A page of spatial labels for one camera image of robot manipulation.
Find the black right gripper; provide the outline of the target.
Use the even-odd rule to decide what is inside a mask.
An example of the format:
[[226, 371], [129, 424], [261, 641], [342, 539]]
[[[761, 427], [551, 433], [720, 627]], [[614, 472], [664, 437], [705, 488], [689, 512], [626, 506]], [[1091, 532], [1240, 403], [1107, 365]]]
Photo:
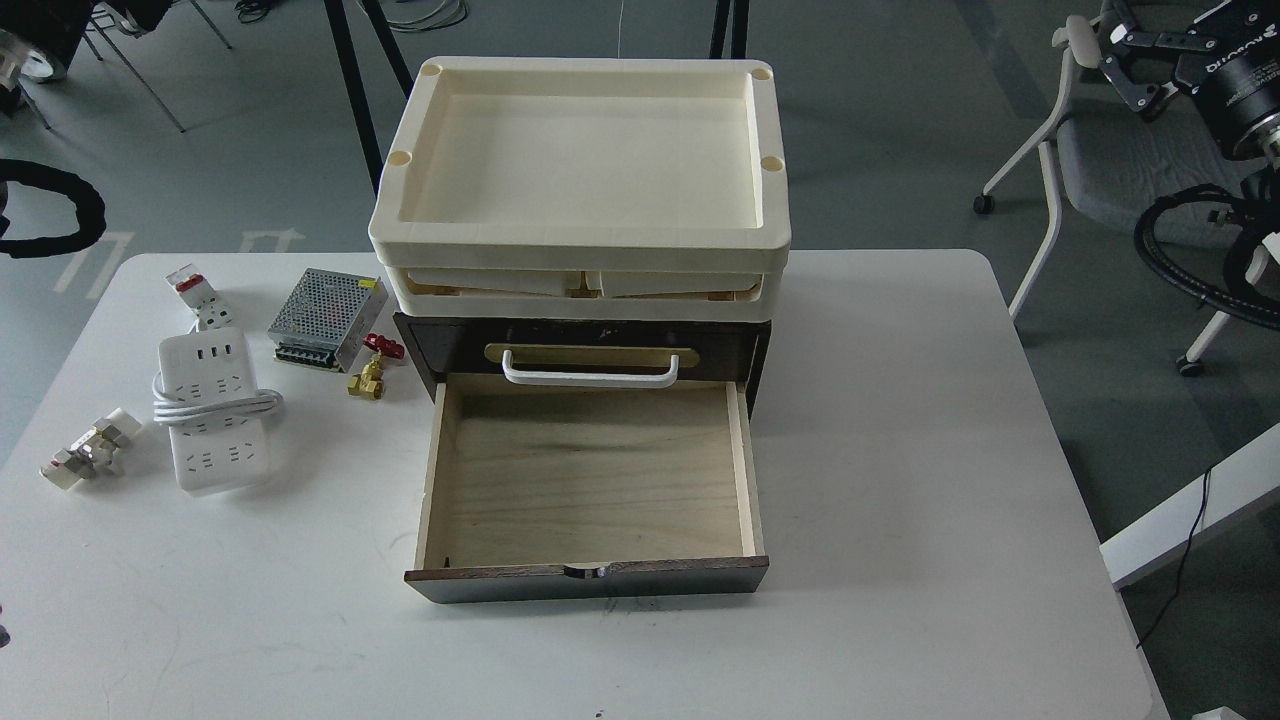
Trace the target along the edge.
[[1204, 55], [1216, 38], [1192, 26], [1183, 32], [1140, 28], [1132, 1], [1105, 1], [1101, 8], [1100, 72], [1142, 120], [1155, 120], [1178, 94], [1172, 68], [1183, 55]]

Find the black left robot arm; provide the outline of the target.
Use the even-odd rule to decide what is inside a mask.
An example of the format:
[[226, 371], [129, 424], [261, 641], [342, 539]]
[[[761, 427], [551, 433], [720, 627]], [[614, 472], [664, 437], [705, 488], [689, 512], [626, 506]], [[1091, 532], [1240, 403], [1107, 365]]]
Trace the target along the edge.
[[13, 259], [72, 255], [106, 233], [106, 206], [86, 179], [36, 161], [4, 158], [1, 251]]

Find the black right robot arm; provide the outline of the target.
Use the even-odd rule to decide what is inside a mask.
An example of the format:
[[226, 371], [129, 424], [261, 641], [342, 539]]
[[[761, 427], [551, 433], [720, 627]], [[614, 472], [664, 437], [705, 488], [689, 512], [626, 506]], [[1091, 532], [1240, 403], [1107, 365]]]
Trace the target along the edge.
[[1132, 111], [1152, 120], [1185, 94], [1224, 158], [1277, 165], [1277, 3], [1221, 1], [1181, 32], [1142, 29], [1128, 1], [1110, 9], [1100, 69]]

